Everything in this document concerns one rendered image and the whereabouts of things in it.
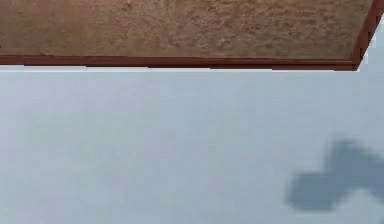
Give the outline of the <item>brown table with red edge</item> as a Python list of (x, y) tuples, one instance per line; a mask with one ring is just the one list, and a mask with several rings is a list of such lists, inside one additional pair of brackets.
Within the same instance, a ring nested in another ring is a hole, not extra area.
[(384, 0), (0, 0), (0, 65), (359, 67)]

